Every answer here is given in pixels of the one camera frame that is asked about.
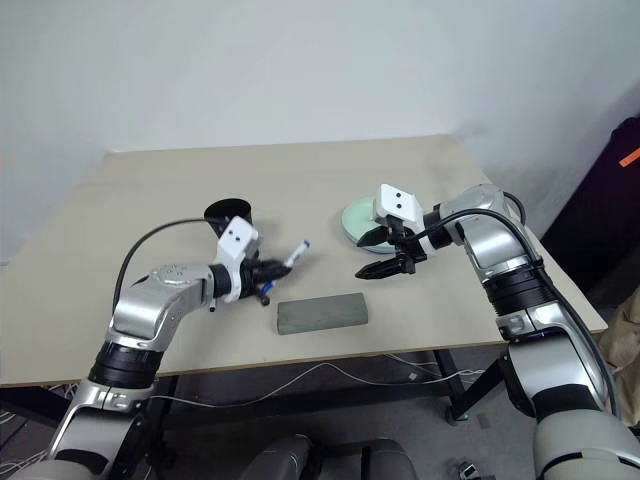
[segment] metal table frame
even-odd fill
[[[434,350],[433,354],[443,377],[450,376],[459,370],[450,350]],[[156,394],[173,396],[179,378],[179,376],[161,377],[156,387]],[[445,411],[445,418],[451,425],[455,425],[458,421],[466,420],[467,412],[480,400],[488,398],[489,392],[498,391],[495,387],[502,380],[499,358],[467,389],[459,376],[453,376],[443,382],[424,385],[364,386],[281,395],[251,405],[228,408],[193,407],[172,411],[174,402],[170,400],[149,402],[147,417],[152,426],[152,438],[147,461],[160,476],[163,468],[171,466],[175,452],[167,447],[163,438],[164,432],[168,430],[434,396],[449,397],[450,405]],[[4,410],[51,427],[56,427],[62,420],[69,403],[70,400],[43,387],[0,389],[0,406]],[[349,451],[355,452],[360,447],[358,445],[355,450],[349,449]]]

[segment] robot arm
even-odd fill
[[[637,441],[605,413],[607,399],[616,408],[606,364],[547,276],[524,225],[511,217],[501,190],[479,185],[425,214],[413,194],[382,185],[373,213],[381,226],[358,245],[388,241],[396,256],[365,266],[358,278],[411,274],[438,249],[464,246],[509,342],[503,371],[509,397],[539,422],[538,478],[605,478],[600,469],[608,478],[640,476]]]
[[[259,261],[258,245],[258,232],[235,217],[218,241],[213,265],[163,265],[126,290],[89,376],[80,382],[53,437],[47,461],[13,478],[111,479],[133,473],[150,436],[143,407],[180,321],[200,308],[213,312],[218,298],[231,303],[258,294],[258,284],[291,271],[279,261]]]

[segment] white cable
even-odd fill
[[[438,362],[410,362],[409,360],[405,360],[404,358],[394,355],[393,353],[387,353],[385,357],[393,358],[395,360],[398,360],[399,362],[406,363],[407,365],[411,365],[414,367],[423,367],[425,365],[436,365],[436,366],[438,365]]]
[[[171,397],[169,395],[153,395],[150,398],[164,398],[165,400],[173,400],[173,401],[176,401],[176,402],[179,402],[179,403],[186,403],[188,405],[194,405],[196,407],[205,407],[205,408],[245,407],[247,405],[253,405],[254,403],[258,403],[258,402],[261,402],[263,400],[266,400],[269,397],[272,397],[276,393],[284,390],[285,388],[289,387],[290,385],[293,385],[298,380],[300,380],[301,378],[305,377],[306,375],[308,375],[309,373],[313,372],[314,370],[317,370],[320,367],[331,367],[334,370],[336,370],[339,373],[341,373],[342,375],[351,378],[352,380],[355,380],[355,381],[360,382],[360,383],[366,383],[367,385],[375,385],[375,386],[381,386],[381,387],[397,387],[398,385],[428,385],[428,384],[431,384],[431,383],[444,382],[444,381],[449,380],[450,378],[453,378],[453,377],[455,377],[457,375],[476,375],[477,373],[479,373],[479,370],[460,370],[458,372],[452,373],[451,375],[449,375],[447,377],[438,378],[436,380],[427,380],[426,382],[381,383],[381,382],[372,382],[372,381],[369,381],[369,380],[365,380],[364,378],[356,377],[355,375],[353,375],[351,373],[345,372],[343,369],[341,369],[340,367],[334,365],[333,363],[323,362],[323,363],[319,363],[317,365],[314,365],[313,367],[309,368],[308,370],[305,370],[304,372],[302,372],[297,377],[293,378],[292,380],[289,380],[284,385],[279,386],[278,388],[276,388],[275,390],[267,393],[266,395],[263,395],[263,396],[261,396],[259,398],[256,398],[255,400],[250,400],[248,402],[230,403],[230,404],[226,404],[226,405],[212,405],[212,404],[208,404],[208,403],[201,403],[201,402],[195,402],[193,400],[187,400],[185,398]]]
[[[9,423],[11,420],[13,420],[16,417],[15,413],[9,413],[8,417],[3,418],[2,420],[0,420],[0,425],[4,425],[5,423]]]
[[[422,368],[420,365],[438,365],[438,362],[423,362],[423,363],[415,363],[415,362],[410,362],[409,360],[405,360],[404,358],[398,357],[396,355],[393,355],[391,353],[386,354],[385,357],[389,357],[393,360],[396,360],[400,363],[404,363],[405,365],[409,365],[410,367],[413,367],[417,370],[420,370],[422,372],[428,373],[430,375],[435,375],[438,378],[442,378],[442,375],[440,375],[440,373],[438,372],[434,372],[431,370],[427,370],[426,368]],[[475,370],[477,373],[484,373],[484,370]],[[475,380],[469,381],[469,380],[465,380],[464,378],[461,379],[463,383],[467,383],[467,384],[472,384],[473,382],[475,382]]]
[[[31,455],[29,458],[24,460],[14,460],[10,462],[6,462],[0,465],[0,475],[5,475],[13,470],[22,470],[23,468],[28,467],[29,465],[33,465],[34,463],[38,463],[44,457],[47,456],[46,450],[40,450],[38,453]]]
[[[65,385],[64,386],[64,398],[66,399],[73,399],[73,397],[76,395],[76,391],[78,390],[78,384],[77,383],[71,383],[69,385]]]

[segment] table top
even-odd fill
[[[315,359],[500,342],[495,313],[461,247],[377,281],[354,273],[381,258],[355,247],[343,208],[381,183],[414,192],[426,208],[487,177],[447,136],[224,147],[108,155],[0,275],[4,385],[87,375],[110,320],[114,281],[130,246],[153,227],[202,215],[216,200],[252,204],[262,258],[285,258],[302,239],[308,254],[271,292],[184,318],[160,373],[241,368]],[[547,270],[592,330],[606,327],[536,241]],[[206,224],[166,230],[134,257],[125,284],[152,267],[211,262]],[[369,323],[280,336],[277,303],[363,292]]]

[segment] power cord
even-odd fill
[[[12,460],[10,462],[5,462],[0,464],[0,475],[6,475],[7,473],[11,473],[14,470],[22,470],[23,468],[28,467],[29,465],[33,465],[34,463],[38,463],[47,456],[46,450],[40,450],[38,453],[33,454],[29,458],[24,460]]]
[[[385,354],[385,357],[390,358],[391,360],[395,360],[396,362],[403,363],[406,366],[414,368],[416,370],[420,370],[421,372],[427,373],[429,375],[433,375],[433,376],[435,376],[437,378],[441,378],[442,377],[442,375],[440,375],[439,372],[433,372],[431,370],[423,368],[424,365],[438,365],[438,362],[410,362],[409,360],[405,360],[404,358],[398,357],[397,355],[394,355],[392,353]],[[482,374],[482,373],[484,373],[484,370],[475,370],[475,372],[477,372],[479,374]],[[464,378],[462,378],[461,381],[462,381],[462,383],[472,384],[473,382],[475,382],[475,379],[474,380],[465,380]]]
[[[522,231],[518,227],[516,227],[516,225],[513,223],[513,221],[510,218],[508,218],[508,217],[506,217],[506,216],[504,216],[504,215],[502,215],[502,214],[500,214],[498,212],[494,212],[492,210],[485,210],[485,209],[482,209],[482,208],[469,208],[469,209],[466,209],[466,210],[460,210],[458,212],[452,213],[448,217],[446,217],[446,218],[444,218],[442,220],[439,220],[438,222],[436,222],[436,223],[434,223],[432,225],[429,225],[422,232],[420,232],[420,233],[418,233],[416,235],[403,237],[403,238],[399,239],[398,241],[407,243],[407,242],[413,242],[413,241],[419,240],[419,239],[427,236],[433,230],[436,230],[438,228],[442,228],[446,224],[451,223],[451,222],[453,222],[453,221],[455,221],[455,220],[457,220],[457,219],[459,219],[461,217],[467,217],[467,216],[471,216],[471,215],[484,215],[486,217],[495,218],[496,220],[501,222],[505,227],[507,227],[507,229],[513,234],[513,236],[518,239],[518,241],[520,242],[520,245],[522,246],[523,250],[525,251],[527,256],[531,259],[531,262],[534,263],[534,264],[536,262],[540,262],[540,264],[542,264],[542,258],[540,258],[536,254],[536,252],[533,250],[533,247],[529,243],[529,240],[524,236]],[[618,409],[617,392],[616,392],[615,384],[613,382],[613,377],[611,376],[611,372],[607,368],[607,364],[603,360],[602,354],[600,353],[600,350],[598,349],[598,346],[596,345],[595,341],[593,340],[593,337],[591,336],[591,333],[589,332],[589,329],[587,328],[587,326],[582,321],[582,318],[580,318],[580,315],[578,314],[578,312],[576,312],[576,310],[569,303],[569,301],[564,297],[564,295],[562,295],[560,293],[560,291],[555,287],[555,285],[551,281],[551,278],[549,278],[549,276],[546,275],[546,272],[544,272],[544,274],[541,277],[542,277],[542,280],[543,280],[545,286],[557,297],[557,299],[560,302],[560,304],[569,313],[569,317],[573,321],[574,326],[576,327],[576,329],[584,337],[585,342],[587,343],[587,346],[589,347],[589,350],[591,350],[591,354],[593,355],[593,357],[595,358],[596,362],[598,363],[598,367],[600,369],[600,372],[601,372],[601,374],[602,374],[602,376],[604,378],[604,381],[605,381],[605,383],[607,385],[607,390],[609,391],[608,393],[609,393],[609,403],[611,405],[611,413],[615,417],[620,418],[620,411]]]
[[[63,387],[64,398],[73,400],[73,397],[76,396],[76,392],[78,391],[78,384],[70,383],[69,385],[63,385]]]
[[[382,382],[372,382],[370,380],[366,380],[364,378],[360,378],[357,377],[349,372],[346,372],[345,370],[343,370],[342,368],[338,367],[337,365],[334,365],[333,363],[328,363],[328,362],[323,362],[323,363],[318,363],[317,365],[314,365],[313,367],[305,370],[304,372],[302,372],[300,375],[294,377],[293,379],[289,380],[287,383],[285,383],[284,385],[279,386],[278,388],[276,388],[275,390],[272,390],[271,392],[267,393],[266,395],[263,395],[259,398],[256,398],[254,400],[249,400],[247,402],[241,402],[241,403],[230,403],[230,404],[226,404],[226,405],[213,405],[213,404],[209,404],[209,403],[202,403],[202,402],[196,402],[193,400],[187,400],[185,398],[178,398],[178,397],[172,397],[169,395],[152,395],[151,397],[149,397],[150,399],[163,399],[163,400],[172,400],[178,403],[185,403],[187,405],[193,405],[196,407],[205,407],[205,408],[233,408],[233,407],[246,407],[248,405],[253,405],[255,403],[258,402],[262,402],[263,400],[266,400],[267,398],[272,397],[273,395],[275,395],[276,393],[284,390],[285,388],[293,385],[294,383],[296,383],[297,381],[299,381],[300,379],[302,379],[303,377],[307,376],[308,374],[310,374],[311,372],[321,368],[321,367],[330,367],[334,370],[336,370],[337,372],[341,373],[342,375],[344,375],[345,377],[348,377],[352,380],[355,380],[357,382],[360,383],[364,383],[367,385],[375,385],[375,386],[380,386],[380,387],[397,387],[398,385],[429,385],[432,383],[438,383],[438,382],[444,382],[449,380],[450,378],[453,378],[455,376],[458,375],[477,375],[479,373],[482,373],[483,370],[459,370],[455,373],[452,373],[451,375],[448,375],[446,377],[442,377],[442,378],[438,378],[436,380],[427,380],[425,382],[401,382],[401,383],[382,383]]]
[[[185,223],[199,223],[199,222],[217,223],[218,225],[222,225],[226,223],[226,221],[222,218],[183,218],[182,220],[175,220],[173,222],[165,223],[163,225],[160,225],[154,228],[153,230],[145,233],[142,237],[138,239],[136,243],[133,244],[133,246],[129,249],[129,252],[127,252],[126,257],[124,257],[122,266],[120,267],[120,271],[118,272],[118,278],[116,280],[116,285],[113,291],[113,302],[111,303],[111,313],[116,311],[116,305],[118,305],[118,300],[120,300],[122,284],[124,283],[124,275],[127,272],[127,267],[129,266],[129,262],[131,262],[131,259],[133,258],[134,253],[136,253],[136,250],[140,248],[140,245],[142,245],[146,240],[148,240],[149,237],[152,237],[156,233],[161,232],[162,230],[165,230],[169,227],[175,227],[176,225],[183,225]]]
[[[520,213],[520,223],[524,226],[527,222],[527,212],[524,209],[524,205],[522,204],[520,199],[516,197],[514,194],[509,192],[502,192],[502,194],[505,197],[507,197],[509,200],[511,200],[515,204],[515,206],[518,208],[518,212]]]
[[[0,425],[4,425],[5,423],[9,423],[14,418],[16,418],[16,414],[15,413],[2,412],[0,414]]]

